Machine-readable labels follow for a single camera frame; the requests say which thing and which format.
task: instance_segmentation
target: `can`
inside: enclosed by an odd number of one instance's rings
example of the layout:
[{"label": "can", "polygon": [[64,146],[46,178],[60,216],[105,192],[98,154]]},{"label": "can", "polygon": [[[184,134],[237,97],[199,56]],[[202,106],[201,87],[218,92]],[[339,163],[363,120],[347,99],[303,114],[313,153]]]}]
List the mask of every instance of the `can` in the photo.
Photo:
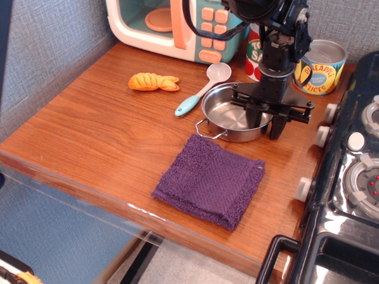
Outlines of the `can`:
[{"label": "can", "polygon": [[312,69],[313,74],[308,84],[299,88],[311,95],[326,95],[333,92],[339,82],[348,52],[340,44],[330,40],[314,40],[311,50],[306,53],[309,64],[301,60],[295,68],[295,79],[299,84],[304,82]]},{"label": "can", "polygon": [[245,70],[247,76],[254,81],[261,79],[261,71],[258,68],[258,63],[261,61],[262,52],[259,25],[250,24]]}]

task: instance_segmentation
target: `toy stove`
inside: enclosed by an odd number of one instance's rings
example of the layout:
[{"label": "toy stove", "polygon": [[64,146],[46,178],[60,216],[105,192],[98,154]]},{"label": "toy stove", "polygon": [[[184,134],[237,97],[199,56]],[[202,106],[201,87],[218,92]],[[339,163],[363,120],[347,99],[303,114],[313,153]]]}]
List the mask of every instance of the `toy stove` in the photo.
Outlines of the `toy stove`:
[{"label": "toy stove", "polygon": [[286,283],[379,283],[379,51],[364,56],[339,105],[328,105],[316,177],[302,178],[300,241],[276,236],[257,283],[280,250],[293,253]]}]

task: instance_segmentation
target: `purple dish cloth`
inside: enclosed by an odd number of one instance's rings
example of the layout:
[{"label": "purple dish cloth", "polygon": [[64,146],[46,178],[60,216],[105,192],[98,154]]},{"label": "purple dish cloth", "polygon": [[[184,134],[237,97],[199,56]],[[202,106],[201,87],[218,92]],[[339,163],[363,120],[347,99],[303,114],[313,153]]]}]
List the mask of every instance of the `purple dish cloth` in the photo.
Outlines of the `purple dish cloth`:
[{"label": "purple dish cloth", "polygon": [[225,151],[193,134],[151,196],[233,231],[264,173],[264,161]]}]

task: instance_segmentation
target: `gray wall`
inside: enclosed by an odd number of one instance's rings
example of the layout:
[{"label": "gray wall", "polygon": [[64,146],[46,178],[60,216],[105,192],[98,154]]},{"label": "gray wall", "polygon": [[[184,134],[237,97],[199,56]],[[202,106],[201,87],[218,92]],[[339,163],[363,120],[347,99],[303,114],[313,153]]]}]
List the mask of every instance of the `gray wall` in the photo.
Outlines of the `gray wall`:
[{"label": "gray wall", "polygon": [[0,141],[116,42],[104,0],[14,0],[0,106]]},{"label": "gray wall", "polygon": [[310,35],[341,43],[347,62],[356,64],[365,54],[379,50],[377,0],[308,0]]}]

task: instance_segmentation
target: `orange button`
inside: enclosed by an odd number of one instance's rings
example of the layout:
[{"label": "orange button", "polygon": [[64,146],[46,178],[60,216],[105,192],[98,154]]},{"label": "orange button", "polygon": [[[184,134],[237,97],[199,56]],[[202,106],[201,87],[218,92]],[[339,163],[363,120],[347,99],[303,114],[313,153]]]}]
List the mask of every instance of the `orange button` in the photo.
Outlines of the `orange button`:
[{"label": "orange button", "polygon": [[201,29],[203,31],[213,31],[213,24],[210,22],[202,22]]},{"label": "orange button", "polygon": [[199,52],[199,58],[205,62],[218,63],[223,56],[218,51],[202,49]]},{"label": "orange button", "polygon": [[216,22],[225,24],[227,22],[228,17],[229,17],[228,11],[220,9],[216,11],[216,16],[214,17],[214,19],[216,20]]},{"label": "orange button", "polygon": [[214,32],[216,33],[216,34],[223,34],[223,33],[225,33],[227,31],[227,26],[225,26],[225,25],[216,25],[215,27],[214,27]]},{"label": "orange button", "polygon": [[212,43],[213,41],[211,38],[205,38],[205,37],[201,38],[201,45],[204,47],[212,47]]},{"label": "orange button", "polygon": [[215,40],[213,43],[214,49],[217,50],[224,50],[226,47],[226,42],[225,41],[220,41],[220,40]]},{"label": "orange button", "polygon": [[203,20],[212,21],[213,20],[213,14],[214,14],[213,8],[205,7],[201,10],[201,17],[203,18]]}]

